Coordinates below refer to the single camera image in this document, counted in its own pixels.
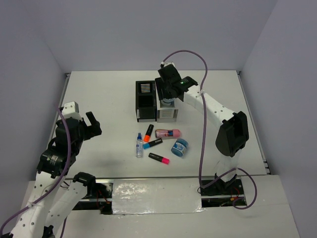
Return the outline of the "blue slime jar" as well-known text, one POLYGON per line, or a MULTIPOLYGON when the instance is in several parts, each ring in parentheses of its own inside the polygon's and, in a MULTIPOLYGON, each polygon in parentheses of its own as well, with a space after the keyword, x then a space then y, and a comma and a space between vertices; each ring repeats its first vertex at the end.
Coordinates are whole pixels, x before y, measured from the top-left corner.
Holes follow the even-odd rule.
POLYGON ((174 98, 171 99, 167 99, 167 98, 163 98, 160 103, 164 106, 164 107, 174 107, 174 98))
POLYGON ((178 138, 172 146, 171 152, 178 157, 183 157, 187 151, 187 147, 188 142, 182 138, 178 138))

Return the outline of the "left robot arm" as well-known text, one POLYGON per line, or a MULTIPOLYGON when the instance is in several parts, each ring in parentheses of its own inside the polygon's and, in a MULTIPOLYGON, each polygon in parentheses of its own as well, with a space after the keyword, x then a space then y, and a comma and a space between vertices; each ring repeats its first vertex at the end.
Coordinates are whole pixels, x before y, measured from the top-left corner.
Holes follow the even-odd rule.
POLYGON ((79 172, 59 200, 58 189, 65 181, 70 167, 76 161, 82 143, 102 133, 100 123, 92 112, 76 118, 66 107, 58 111, 61 119, 56 122, 53 138, 40 156, 36 181, 27 205, 18 212, 20 217, 15 227, 3 238, 53 238, 59 229, 64 229, 66 219, 76 204, 84 197, 93 197, 97 192, 95 176, 79 172))

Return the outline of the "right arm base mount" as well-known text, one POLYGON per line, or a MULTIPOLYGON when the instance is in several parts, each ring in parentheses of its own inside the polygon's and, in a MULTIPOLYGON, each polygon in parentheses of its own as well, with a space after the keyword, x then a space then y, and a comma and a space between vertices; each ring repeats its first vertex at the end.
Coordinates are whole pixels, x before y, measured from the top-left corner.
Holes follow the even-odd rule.
POLYGON ((207 188, 198 187, 197 192, 203 208, 231 207, 233 202, 236 206, 247 205, 241 179, 237 176, 229 182, 220 179, 207 188))

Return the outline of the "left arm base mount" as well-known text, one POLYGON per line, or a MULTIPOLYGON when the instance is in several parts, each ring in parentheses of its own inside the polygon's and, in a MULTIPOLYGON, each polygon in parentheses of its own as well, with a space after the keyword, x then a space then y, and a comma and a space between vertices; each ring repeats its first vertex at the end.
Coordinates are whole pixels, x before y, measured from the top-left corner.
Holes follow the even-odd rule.
POLYGON ((112 214, 112 183, 98 183, 95 177, 76 177, 58 200, 64 211, 96 210, 112 214))

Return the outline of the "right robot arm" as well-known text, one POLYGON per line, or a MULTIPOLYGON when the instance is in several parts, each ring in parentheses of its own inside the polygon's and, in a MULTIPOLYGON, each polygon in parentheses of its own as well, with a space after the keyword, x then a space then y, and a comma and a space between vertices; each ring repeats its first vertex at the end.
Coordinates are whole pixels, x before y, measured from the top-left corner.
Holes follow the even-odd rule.
POLYGON ((228 193, 236 179, 237 162, 249 140, 248 120, 244 112, 226 108, 203 90, 193 78, 181 77, 174 63, 163 62, 155 79, 158 99, 165 106, 175 99, 195 108, 204 116, 204 123, 211 122, 217 129, 215 146, 221 154, 215 173, 215 188, 221 194, 228 193))

